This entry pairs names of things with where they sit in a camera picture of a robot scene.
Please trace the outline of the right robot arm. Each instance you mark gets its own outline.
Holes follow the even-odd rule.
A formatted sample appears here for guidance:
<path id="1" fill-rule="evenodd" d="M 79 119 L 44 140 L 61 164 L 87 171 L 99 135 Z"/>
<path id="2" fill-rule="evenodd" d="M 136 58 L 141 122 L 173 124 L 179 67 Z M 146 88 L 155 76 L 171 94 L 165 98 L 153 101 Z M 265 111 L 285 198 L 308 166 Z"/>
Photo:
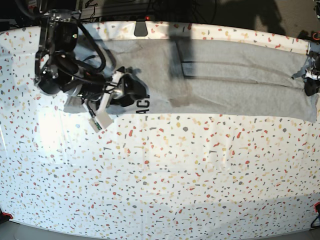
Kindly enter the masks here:
<path id="1" fill-rule="evenodd" d="M 74 111 L 70 105 L 80 106 L 92 118 L 109 106 L 124 108 L 146 99 L 147 87 L 131 69 L 122 66 L 104 74 L 110 54 L 96 43 L 80 15 L 67 9 L 41 14 L 34 85 L 49 96 L 67 94 L 66 111 Z"/>

